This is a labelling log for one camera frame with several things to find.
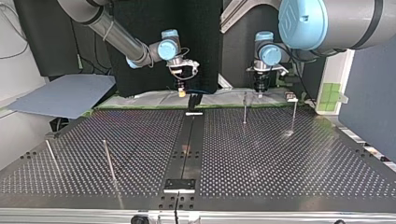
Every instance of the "robotic arm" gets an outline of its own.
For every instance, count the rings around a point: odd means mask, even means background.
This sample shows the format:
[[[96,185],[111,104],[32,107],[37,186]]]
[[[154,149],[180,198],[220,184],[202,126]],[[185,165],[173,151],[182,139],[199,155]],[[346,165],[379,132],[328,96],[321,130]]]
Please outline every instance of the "robotic arm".
[[[89,26],[104,41],[107,41],[126,56],[133,68],[152,67],[159,61],[167,61],[171,74],[177,79],[179,96],[185,96],[185,81],[198,74],[198,62],[184,59],[187,52],[181,53],[177,30],[162,32],[162,41],[147,46],[131,36],[108,12],[105,5],[111,0],[58,0],[64,11],[74,20]]]
[[[396,34],[393,0],[283,0],[279,9],[283,43],[274,44],[271,32],[255,39],[255,90],[267,91],[268,75],[287,69],[280,63],[307,63],[347,49],[366,49]]]

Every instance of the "optical breadboard table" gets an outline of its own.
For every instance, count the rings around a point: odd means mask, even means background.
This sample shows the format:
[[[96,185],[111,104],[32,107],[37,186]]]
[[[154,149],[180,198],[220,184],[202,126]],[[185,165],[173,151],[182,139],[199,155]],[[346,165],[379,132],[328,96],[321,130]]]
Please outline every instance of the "optical breadboard table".
[[[396,174],[309,108],[203,112],[95,111],[1,171],[0,207],[396,214]]]

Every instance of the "black curtain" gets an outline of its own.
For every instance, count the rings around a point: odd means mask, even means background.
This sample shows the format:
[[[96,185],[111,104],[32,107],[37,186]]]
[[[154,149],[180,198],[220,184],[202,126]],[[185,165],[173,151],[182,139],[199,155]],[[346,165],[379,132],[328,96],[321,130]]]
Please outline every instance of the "black curtain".
[[[218,88],[221,10],[221,0],[134,0],[117,2],[115,15],[128,32],[148,45],[160,41],[162,31],[177,29],[182,47],[191,50],[187,58],[201,65],[199,76],[187,83],[187,89],[213,93]],[[134,70],[124,55],[107,47],[121,96],[175,89],[165,62]]]

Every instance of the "cable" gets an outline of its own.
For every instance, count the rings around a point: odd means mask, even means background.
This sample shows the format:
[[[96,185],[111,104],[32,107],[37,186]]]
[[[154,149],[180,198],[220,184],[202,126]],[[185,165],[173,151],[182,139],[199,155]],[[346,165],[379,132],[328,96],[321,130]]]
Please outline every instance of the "cable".
[[[29,44],[26,44],[25,48],[24,48],[21,52],[16,53],[16,54],[14,54],[14,55],[6,56],[6,57],[0,57],[0,60],[3,60],[3,59],[10,59],[10,58],[15,58],[15,57],[17,57],[17,56],[20,56],[20,55],[22,55],[24,52],[26,52],[26,50],[28,49],[28,47],[29,47]]]
[[[76,51],[77,51],[78,59],[81,59],[82,61],[84,61],[84,62],[86,62],[88,65],[90,65],[90,66],[92,67],[92,73],[95,73],[95,69],[96,69],[96,70],[98,70],[99,72],[101,72],[101,73],[103,73],[103,74],[106,74],[105,71],[103,71],[103,70],[100,69],[100,68],[97,68],[97,67],[94,65],[93,62],[91,62],[90,60],[88,60],[88,59],[86,59],[86,58],[84,58],[84,57],[81,56],[81,52],[80,52],[79,45],[78,45],[78,40],[77,40],[77,35],[76,35],[76,29],[75,29],[74,22],[73,22],[72,19],[70,19],[70,24],[71,24],[71,26],[72,26],[73,37],[74,37],[74,39],[75,39]],[[79,73],[81,74],[83,71],[84,71],[84,68],[80,69]]]
[[[267,45],[275,45],[275,46],[277,46],[277,47],[283,49],[286,53],[288,53],[288,55],[290,56],[291,61],[292,61],[292,62],[295,64],[295,66],[296,66],[297,77],[300,79],[300,82],[301,82],[301,84],[302,84],[302,86],[303,86],[303,88],[304,88],[304,91],[306,92],[306,94],[308,95],[308,97],[309,97],[309,99],[312,101],[312,103],[315,105],[315,107],[317,107],[317,104],[314,102],[314,98],[312,98],[311,94],[309,94],[309,92],[308,92],[308,90],[307,90],[307,88],[306,88],[306,86],[305,86],[305,84],[304,84],[304,82],[303,82],[303,76],[302,76],[302,74],[301,74],[301,72],[300,72],[300,70],[299,70],[299,66],[298,66],[298,62],[299,62],[299,63],[308,63],[309,61],[301,60],[301,59],[295,57],[295,56],[293,55],[292,51],[290,51],[288,47],[285,47],[285,48],[284,48],[283,46],[281,46],[281,45],[279,45],[279,44],[276,44],[276,43],[267,43],[267,44],[264,44],[264,45],[262,46],[262,48],[265,47],[265,46],[267,46]]]
[[[7,5],[6,3],[2,3],[0,2],[0,7],[5,7],[8,8],[14,15],[15,17],[18,19],[18,13],[15,11],[14,8],[12,8],[11,6]],[[26,52],[26,50],[28,50],[29,48],[29,43],[26,40],[24,31],[21,29],[21,32],[18,31],[17,27],[14,26],[14,24],[12,23],[12,21],[9,19],[9,17],[6,15],[6,13],[3,10],[0,10],[4,16],[4,18],[6,18],[7,22],[11,25],[11,27],[14,29],[14,31],[18,34],[18,36],[20,36],[25,42],[26,42],[26,46],[24,47],[24,49],[22,51],[20,51],[19,53],[13,54],[13,55],[9,55],[9,56],[5,56],[5,57],[0,57],[0,60],[4,60],[4,59],[10,59],[10,58],[15,58],[18,57],[20,55],[22,55],[24,52]]]
[[[99,64],[99,66],[101,66],[102,68],[104,68],[104,69],[106,69],[106,70],[110,70],[110,69],[111,69],[111,66],[110,66],[110,67],[105,67],[104,65],[102,65],[102,64],[99,62],[99,59],[98,59],[98,52],[97,52],[96,32],[93,32],[93,53],[95,54],[95,60],[96,60],[97,64]]]
[[[207,92],[207,91],[198,91],[198,90],[187,90],[186,92],[189,92],[189,91],[194,91],[194,93],[210,94],[210,93]]]
[[[17,11],[12,8],[11,6],[7,5],[6,3],[0,2],[0,7],[5,7],[8,8],[14,15],[16,18],[19,18]],[[14,24],[12,23],[12,21],[8,18],[8,16],[6,15],[6,13],[4,13],[3,10],[1,10],[1,12],[3,13],[3,15],[5,16],[6,20],[8,21],[8,23],[12,26],[12,28],[15,30],[15,32],[25,41],[26,40],[26,36],[24,34],[24,31],[21,29],[21,32],[18,31],[17,27],[14,26]]]
[[[311,100],[312,104],[314,104],[314,106],[317,107],[317,103],[314,101],[314,98],[312,98],[311,94],[309,94],[308,89],[306,88],[306,86],[305,86],[305,84],[304,84],[304,82],[303,82],[303,76],[302,76],[301,73],[300,73],[300,69],[299,69],[299,66],[298,66],[297,62],[294,61],[294,60],[293,60],[293,62],[294,62],[294,64],[295,64],[295,66],[296,66],[297,77],[300,79],[300,82],[301,82],[301,84],[302,84],[302,86],[303,86],[303,88],[304,88],[304,91],[305,91],[306,94],[308,95],[308,97],[309,97],[309,99]]]
[[[176,79],[178,79],[180,81],[187,81],[187,80],[193,79],[194,77],[196,77],[198,75],[198,73],[197,73],[197,74],[192,74],[192,76],[190,76],[190,77],[178,77],[176,74],[173,74],[171,68],[169,68],[169,71],[172,74],[172,76],[174,76]]]

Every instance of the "metal post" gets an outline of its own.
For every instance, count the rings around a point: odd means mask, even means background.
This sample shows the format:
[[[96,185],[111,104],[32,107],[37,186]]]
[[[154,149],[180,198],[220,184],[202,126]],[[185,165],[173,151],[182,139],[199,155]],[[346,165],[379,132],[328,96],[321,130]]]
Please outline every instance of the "metal post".
[[[49,149],[50,156],[52,157],[53,160],[56,160],[55,154],[53,154],[52,146],[50,145],[50,140],[47,139],[46,143]]]
[[[113,162],[111,161],[110,151],[108,150],[107,140],[106,139],[103,140],[103,147],[105,148],[107,161],[108,161],[108,166],[110,167],[111,176],[113,177],[114,181],[117,181],[116,174],[114,173],[114,169],[113,169]]]
[[[294,103],[293,121],[296,119],[296,113],[297,113],[297,104],[298,104],[298,101],[296,101],[296,102]]]
[[[244,124],[248,123],[248,93],[245,92],[245,97],[244,97]]]

